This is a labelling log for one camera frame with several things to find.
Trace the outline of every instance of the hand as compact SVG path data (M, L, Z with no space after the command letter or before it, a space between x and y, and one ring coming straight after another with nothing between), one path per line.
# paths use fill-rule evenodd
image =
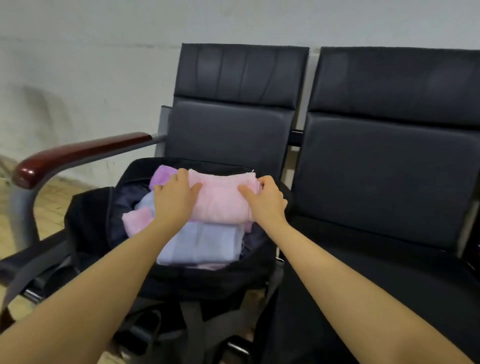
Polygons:
M264 176L258 179L263 186L259 194L245 185L238 187L241 195L247 200L255 221L267 233L270 229L275 229L281 224L286 224L285 208L287 200L283 198L271 176Z
M197 202L197 196L202 188L197 183L190 188L188 183L188 171L180 168L177 174L173 174L170 180L162 187L154 187L155 221L162 225L168 224L180 230L192 215L193 206Z

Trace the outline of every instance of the person's left arm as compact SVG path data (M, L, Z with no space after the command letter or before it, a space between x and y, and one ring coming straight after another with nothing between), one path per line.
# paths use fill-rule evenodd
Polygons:
M192 214L201 184L180 169L155 190L155 219L0 336L5 363L95 364L156 257Z

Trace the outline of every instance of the person's left hand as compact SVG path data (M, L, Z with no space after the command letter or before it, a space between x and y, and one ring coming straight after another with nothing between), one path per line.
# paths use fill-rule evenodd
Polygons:
M188 171L180 168L163 188L160 185L154 187L155 220L180 230L192 215L201 188L201 183L190 188Z

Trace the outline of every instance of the stack of folded towels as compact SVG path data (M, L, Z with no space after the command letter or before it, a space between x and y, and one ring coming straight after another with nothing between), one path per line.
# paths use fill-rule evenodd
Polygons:
M155 216L154 186L164 185L175 168L160 166L155 171L147 195L135 210L123 214L127 235L144 229ZM214 176L188 171L190 187L203 184L190 221L167 243L156 262L161 265L182 265L203 269L219 269L239 260L243 236L252 229L252 213L237 187L247 185L254 193L261 186L255 173Z

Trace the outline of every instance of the wooden armrest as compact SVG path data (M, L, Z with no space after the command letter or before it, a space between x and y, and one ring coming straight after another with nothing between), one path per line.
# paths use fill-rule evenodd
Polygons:
M150 134L137 132L43 150L22 160L13 171L12 181L21 188L32 190L49 174L69 164L152 140Z

